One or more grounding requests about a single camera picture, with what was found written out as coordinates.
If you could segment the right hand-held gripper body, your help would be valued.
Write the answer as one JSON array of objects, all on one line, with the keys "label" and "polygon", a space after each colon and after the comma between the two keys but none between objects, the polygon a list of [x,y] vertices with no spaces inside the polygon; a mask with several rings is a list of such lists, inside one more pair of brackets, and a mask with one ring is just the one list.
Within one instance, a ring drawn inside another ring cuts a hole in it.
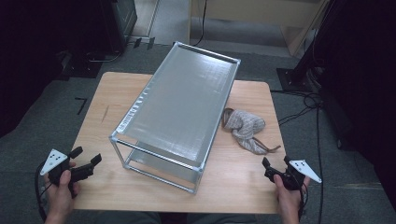
[{"label": "right hand-held gripper body", "polygon": [[291,160],[290,166],[287,165],[284,172],[280,172],[271,166],[269,169],[265,169],[264,175],[273,183],[275,183],[274,175],[280,175],[287,190],[301,189],[306,177],[317,183],[322,182],[322,179],[305,160]]}]

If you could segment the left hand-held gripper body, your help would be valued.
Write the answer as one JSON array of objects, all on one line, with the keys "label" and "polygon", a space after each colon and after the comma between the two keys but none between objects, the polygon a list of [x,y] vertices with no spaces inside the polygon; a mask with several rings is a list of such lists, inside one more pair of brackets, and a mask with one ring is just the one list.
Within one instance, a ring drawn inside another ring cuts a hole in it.
[{"label": "left hand-held gripper body", "polygon": [[70,160],[71,159],[68,158],[68,154],[63,154],[62,152],[53,149],[44,162],[40,174],[48,175],[50,183],[58,186],[63,171],[69,170],[72,177],[68,187],[71,192],[71,196],[76,198],[77,194],[74,191],[74,184],[93,175],[94,166],[89,162],[88,164],[73,168],[70,166]]}]

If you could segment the grey knitted cloth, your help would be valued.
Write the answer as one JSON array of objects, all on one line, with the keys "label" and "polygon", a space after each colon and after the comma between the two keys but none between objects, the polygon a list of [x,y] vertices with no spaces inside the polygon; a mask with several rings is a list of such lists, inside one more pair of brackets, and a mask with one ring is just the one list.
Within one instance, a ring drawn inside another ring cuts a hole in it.
[{"label": "grey knitted cloth", "polygon": [[255,134],[265,127],[265,121],[247,111],[225,108],[222,112],[221,126],[230,130],[237,143],[253,154],[265,155],[280,148],[280,146],[270,148],[255,137]]}]

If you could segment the silver metal shelf rack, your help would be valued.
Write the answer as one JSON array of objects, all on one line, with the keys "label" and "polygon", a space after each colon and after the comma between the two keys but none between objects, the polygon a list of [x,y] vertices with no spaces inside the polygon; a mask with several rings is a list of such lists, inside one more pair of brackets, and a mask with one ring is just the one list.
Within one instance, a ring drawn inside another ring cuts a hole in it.
[{"label": "silver metal shelf rack", "polygon": [[177,42],[109,136],[122,166],[196,193],[240,63]]}]

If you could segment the person's right hand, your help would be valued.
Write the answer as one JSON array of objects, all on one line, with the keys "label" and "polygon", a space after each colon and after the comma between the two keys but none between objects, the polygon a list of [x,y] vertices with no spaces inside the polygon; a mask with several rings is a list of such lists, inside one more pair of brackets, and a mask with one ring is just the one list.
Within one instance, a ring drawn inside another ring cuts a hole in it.
[{"label": "person's right hand", "polygon": [[274,175],[278,213],[282,217],[297,218],[302,199],[299,190],[287,190],[280,175]]}]

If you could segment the person's left hand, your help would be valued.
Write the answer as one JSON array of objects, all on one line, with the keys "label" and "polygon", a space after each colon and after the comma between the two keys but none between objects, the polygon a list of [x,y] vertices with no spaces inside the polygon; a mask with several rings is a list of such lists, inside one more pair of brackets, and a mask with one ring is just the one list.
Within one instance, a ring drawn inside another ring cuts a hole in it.
[{"label": "person's left hand", "polygon": [[63,171],[59,185],[52,185],[47,175],[44,175],[45,186],[47,188],[47,197],[49,200],[49,211],[47,217],[68,217],[74,209],[75,200],[71,196],[69,183],[71,172]]}]

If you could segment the black tape corner mark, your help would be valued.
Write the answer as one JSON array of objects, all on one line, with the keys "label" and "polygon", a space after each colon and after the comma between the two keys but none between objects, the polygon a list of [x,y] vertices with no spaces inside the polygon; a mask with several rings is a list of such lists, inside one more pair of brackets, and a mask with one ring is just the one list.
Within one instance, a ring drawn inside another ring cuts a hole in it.
[{"label": "black tape corner mark", "polygon": [[81,98],[81,97],[75,97],[75,100],[82,102],[81,105],[80,105],[80,108],[79,108],[79,110],[77,112],[77,115],[80,115],[82,110],[84,109],[85,104],[87,103],[88,99],[87,98]]}]

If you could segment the black metal stand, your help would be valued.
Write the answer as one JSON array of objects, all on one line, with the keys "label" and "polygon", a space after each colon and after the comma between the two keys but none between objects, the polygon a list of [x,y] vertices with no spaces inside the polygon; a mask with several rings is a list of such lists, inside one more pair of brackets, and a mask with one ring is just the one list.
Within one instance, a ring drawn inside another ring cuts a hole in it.
[{"label": "black metal stand", "polygon": [[303,57],[293,69],[277,68],[276,72],[284,91],[311,91],[308,82],[307,71],[317,65],[323,65],[324,59],[319,52],[330,33],[331,26],[335,20],[339,4],[342,0],[326,0],[323,7],[323,17],[319,23],[314,37]]}]

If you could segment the black stand base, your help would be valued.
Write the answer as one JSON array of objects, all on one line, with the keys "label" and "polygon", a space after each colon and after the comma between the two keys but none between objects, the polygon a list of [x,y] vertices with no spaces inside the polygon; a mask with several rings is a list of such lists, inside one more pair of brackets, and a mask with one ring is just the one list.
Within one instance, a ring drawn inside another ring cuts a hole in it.
[{"label": "black stand base", "polygon": [[60,79],[64,80],[70,77],[96,78],[102,66],[99,62],[81,62],[68,51],[61,51],[57,57],[63,66]]}]

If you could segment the dark curtain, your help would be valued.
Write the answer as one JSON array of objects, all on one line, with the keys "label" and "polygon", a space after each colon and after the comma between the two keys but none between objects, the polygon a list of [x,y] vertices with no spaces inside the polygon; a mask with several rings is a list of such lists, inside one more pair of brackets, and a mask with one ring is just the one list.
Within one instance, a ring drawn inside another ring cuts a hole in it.
[{"label": "dark curtain", "polygon": [[343,138],[396,207],[396,0],[335,0],[321,33],[320,82],[351,122]]},{"label": "dark curtain", "polygon": [[92,0],[0,0],[0,138],[61,74],[59,52],[83,58],[76,29],[92,10]]}]

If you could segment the dark cabinet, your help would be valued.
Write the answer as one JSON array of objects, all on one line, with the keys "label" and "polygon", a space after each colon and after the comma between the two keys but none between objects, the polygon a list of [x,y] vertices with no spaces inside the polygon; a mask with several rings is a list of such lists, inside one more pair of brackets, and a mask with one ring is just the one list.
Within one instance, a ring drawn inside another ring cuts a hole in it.
[{"label": "dark cabinet", "polygon": [[99,0],[111,52],[123,53],[132,34],[137,14],[134,0]]}]

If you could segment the beige wooden furniture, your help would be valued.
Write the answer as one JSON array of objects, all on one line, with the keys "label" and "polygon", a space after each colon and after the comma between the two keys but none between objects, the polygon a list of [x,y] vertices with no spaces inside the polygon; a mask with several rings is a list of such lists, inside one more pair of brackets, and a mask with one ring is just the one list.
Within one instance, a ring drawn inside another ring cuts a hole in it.
[{"label": "beige wooden furniture", "polygon": [[278,25],[296,56],[308,32],[320,23],[326,0],[188,0],[190,17]]}]

